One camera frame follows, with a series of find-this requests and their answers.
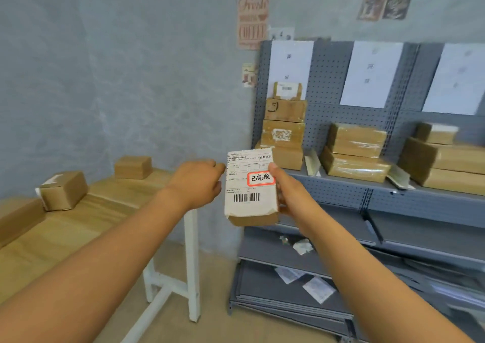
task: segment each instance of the person's left hand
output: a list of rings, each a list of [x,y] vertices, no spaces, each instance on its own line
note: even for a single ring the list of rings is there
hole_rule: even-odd
[[[225,170],[225,164],[213,160],[185,162],[165,188],[177,192],[188,210],[197,209],[212,202],[221,192],[219,179]]]

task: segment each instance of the brown cardboard box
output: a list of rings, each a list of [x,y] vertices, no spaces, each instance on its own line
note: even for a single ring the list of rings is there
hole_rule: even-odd
[[[47,211],[69,210],[88,192],[81,171],[58,172],[35,189]]]
[[[379,157],[387,132],[374,127],[332,123],[327,146],[332,153]]]
[[[422,176],[422,173],[428,173],[431,168],[485,174],[485,147],[429,144],[408,137],[398,166],[408,172],[414,180],[413,175]]]
[[[426,143],[451,145],[459,129],[456,126],[421,122],[416,126],[414,137]]]
[[[152,172],[149,156],[124,156],[114,164],[115,178],[145,179]]]
[[[9,197],[0,200],[0,248],[45,219],[41,199]]]
[[[266,99],[264,119],[303,123],[306,100]]]
[[[262,146],[301,148],[305,124],[296,122],[263,120]]]
[[[485,175],[483,174],[437,168],[423,170],[404,159],[399,160],[399,166],[407,171],[411,178],[421,186],[485,196]]]
[[[296,82],[275,82],[273,88],[274,99],[301,100],[302,84]]]
[[[258,141],[254,149],[264,149]],[[303,163],[303,149],[273,146],[273,161],[278,167],[299,171]]]
[[[324,147],[320,162],[328,175],[382,183],[391,164],[380,158],[334,154]]]
[[[278,222],[276,180],[268,171],[272,149],[227,153],[224,215],[236,226],[270,225]]]

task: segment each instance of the beige floor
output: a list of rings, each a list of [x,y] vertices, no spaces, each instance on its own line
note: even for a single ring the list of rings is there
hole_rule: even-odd
[[[185,254],[181,245],[166,242],[155,256],[156,269],[186,280]],[[330,334],[302,327],[257,312],[235,309],[227,314],[227,298],[235,261],[200,253],[201,316],[189,321],[187,299],[172,295],[156,316],[140,343],[334,343]],[[95,343],[119,343],[147,307],[140,278],[108,322]]]

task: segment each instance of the hand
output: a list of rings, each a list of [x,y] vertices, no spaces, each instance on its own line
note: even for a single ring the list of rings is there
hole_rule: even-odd
[[[288,175],[275,163],[268,165],[271,175],[276,178],[280,212],[291,216],[300,232],[310,237],[310,224],[318,219],[322,208],[313,200],[301,182]]]
[[[226,170],[213,160],[185,162],[175,171],[166,189],[178,193],[187,205],[187,211],[211,203],[221,192],[221,178]]]

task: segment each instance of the taped cardboard box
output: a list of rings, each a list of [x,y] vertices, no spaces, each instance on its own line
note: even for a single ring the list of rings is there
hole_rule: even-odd
[[[254,149],[264,149],[258,141]],[[299,171],[303,163],[303,149],[273,146],[273,161],[278,167]]]
[[[270,121],[264,119],[261,145],[293,149],[301,148],[304,134],[304,123]]]
[[[332,123],[327,146],[335,154],[379,157],[386,137],[387,132],[374,127]]]
[[[485,196],[485,175],[483,174],[437,168],[423,169],[403,158],[399,160],[399,166],[423,187]]]
[[[414,137],[431,144],[453,144],[459,127],[421,122],[416,126]]]
[[[410,172],[401,166],[404,161]],[[431,168],[485,174],[485,148],[466,144],[430,144],[408,137],[398,166],[411,178],[413,173],[427,173]]]
[[[320,162],[328,175],[378,183],[385,181],[391,168],[380,158],[335,154],[328,147],[324,147]]]
[[[0,248],[45,219],[41,199],[9,197],[0,200]]]
[[[303,123],[305,113],[306,100],[266,99],[264,119]]]
[[[47,211],[69,210],[88,192],[81,171],[58,172],[35,189]]]
[[[227,153],[224,215],[236,226],[278,222],[276,180],[268,171],[271,148]]]
[[[297,82],[275,82],[273,98],[283,100],[301,100],[302,84]]]
[[[114,177],[145,179],[153,172],[151,157],[124,156],[114,164]]]

